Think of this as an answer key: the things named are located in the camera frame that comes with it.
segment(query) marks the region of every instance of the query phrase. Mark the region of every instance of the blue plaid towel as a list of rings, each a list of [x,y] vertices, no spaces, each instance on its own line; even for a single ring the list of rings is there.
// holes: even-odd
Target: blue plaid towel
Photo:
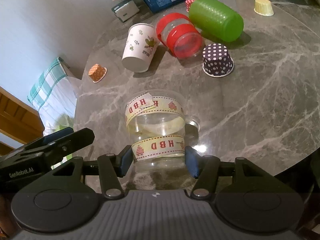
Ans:
[[[37,111],[39,111],[47,101],[54,86],[62,78],[67,76],[62,64],[66,65],[63,59],[60,57],[56,58],[51,66],[41,74],[39,80],[32,86],[30,95],[28,95],[28,101],[35,106]]]

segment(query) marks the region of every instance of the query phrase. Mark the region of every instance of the polka dot paper cup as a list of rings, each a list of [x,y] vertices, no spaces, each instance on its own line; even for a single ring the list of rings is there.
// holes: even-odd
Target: polka dot paper cup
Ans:
[[[89,70],[89,77],[92,79],[94,83],[98,83],[100,80],[104,78],[107,73],[107,69],[105,67],[101,67],[99,64],[95,64]]]
[[[195,1],[195,0],[186,0],[186,1],[185,1],[186,6],[187,6],[187,12],[189,12],[190,6],[191,6],[191,4],[192,4],[194,1]]]
[[[228,49],[221,43],[213,43],[203,49],[203,71],[211,77],[225,77],[229,75],[235,64]]]

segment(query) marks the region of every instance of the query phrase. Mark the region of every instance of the marble table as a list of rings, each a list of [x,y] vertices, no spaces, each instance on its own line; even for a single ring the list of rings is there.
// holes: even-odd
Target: marble table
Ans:
[[[234,161],[242,156],[272,175],[289,168],[320,147],[320,9],[311,0],[271,0],[275,14],[253,11],[255,0],[219,0],[244,19],[237,41],[225,43],[235,62],[223,78],[207,76],[201,58],[178,61],[159,47],[149,70],[133,73],[121,63],[128,29],[139,22],[155,24],[168,12],[186,13],[184,3],[157,15],[144,9],[125,24],[115,20],[98,37],[88,58],[76,106],[75,130],[95,133],[94,143],[77,155],[95,160],[119,153],[130,144],[124,104],[146,88],[169,89],[186,99],[185,112],[200,120],[202,154]],[[206,44],[217,41],[207,37]],[[108,69],[93,83],[92,65]],[[135,173],[121,179],[126,189],[192,188],[186,169]],[[87,183],[99,191],[98,178]]]

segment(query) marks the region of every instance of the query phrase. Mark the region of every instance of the white paper cup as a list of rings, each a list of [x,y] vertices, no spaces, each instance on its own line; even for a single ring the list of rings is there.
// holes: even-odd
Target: white paper cup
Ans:
[[[132,25],[122,56],[122,65],[133,72],[145,72],[159,45],[155,28],[146,23]]]

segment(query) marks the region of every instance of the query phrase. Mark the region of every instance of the yellow paper cup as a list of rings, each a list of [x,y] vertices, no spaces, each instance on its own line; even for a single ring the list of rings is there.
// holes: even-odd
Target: yellow paper cup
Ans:
[[[274,11],[269,0],[256,0],[254,4],[254,11],[263,16],[274,15]]]

